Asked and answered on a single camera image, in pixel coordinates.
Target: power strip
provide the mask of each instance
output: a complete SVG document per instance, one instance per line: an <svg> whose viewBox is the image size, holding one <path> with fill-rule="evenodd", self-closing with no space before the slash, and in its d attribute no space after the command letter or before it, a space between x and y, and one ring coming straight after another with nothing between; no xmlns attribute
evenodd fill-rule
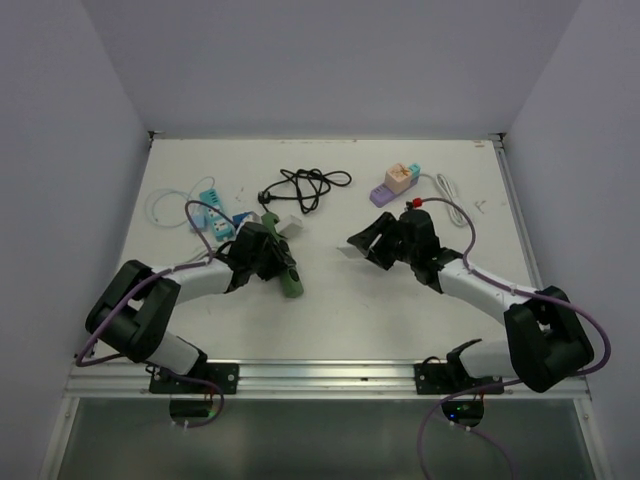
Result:
<svg viewBox="0 0 640 480"><path fill-rule="evenodd" d="M220 197L218 196L218 192L215 188L211 188L206 190L200 194L200 201L206 203L207 205L211 205L212 207L217 208L222 213L226 214L222 207L222 202L220 201ZM215 210L211 210L210 208L206 209L209 215L209 225L211 225L211 233L219 242L226 242L227 240L231 240L233 238L233 226L229 225L224 217L218 214Z"/></svg>

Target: green object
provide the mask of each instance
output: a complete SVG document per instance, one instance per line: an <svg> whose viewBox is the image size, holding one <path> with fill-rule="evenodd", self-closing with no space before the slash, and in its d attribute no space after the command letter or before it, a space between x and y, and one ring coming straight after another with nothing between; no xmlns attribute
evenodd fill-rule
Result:
<svg viewBox="0 0 640 480"><path fill-rule="evenodd" d="M300 281L300 275L298 275L298 269L296 268L296 261L291 255L289 250L289 244L284 237L278 235L276 232L276 223L280 221L278 215L273 212L267 212L262 215L262 224L267 227L269 233L280 245L280 248L284 251L288 258L285 259L287 263L287 269L280 274L280 284L282 285L282 293L287 298L297 298L304 292L302 282Z"/></svg>

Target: black cable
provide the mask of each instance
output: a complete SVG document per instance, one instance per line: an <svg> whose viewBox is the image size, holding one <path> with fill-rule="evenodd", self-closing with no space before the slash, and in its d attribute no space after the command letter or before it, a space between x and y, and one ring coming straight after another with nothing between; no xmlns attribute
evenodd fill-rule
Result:
<svg viewBox="0 0 640 480"><path fill-rule="evenodd" d="M267 208L267 203L270 203L272 200L295 200L300 205L300 211L303 215L313 212L320 205L320 197L326 195L331 191L331 187L346 187L351 184L353 178L349 172L345 172L344 170L335 170L333 172L322 173L318 168L312 168L311 170L304 170L302 168L298 169L295 173L291 170L281 169L280 174L284 177L284 180L280 180L279 182L272 183L267 188L258 192L258 203L262 205L262 208L265 209L266 212L269 211ZM332 180L331 176L335 175L343 175L346 177L346 181L340 182L336 180ZM300 188L300 183L306 180L308 185L311 186L313 193L309 195L305 195L302 193L302 189ZM291 183L295 189L296 194L291 197L285 197L282 195L272 195L270 190L273 187L277 187L278 185L282 185L285 183ZM311 200L310 204L305 204L305 201Z"/></svg>

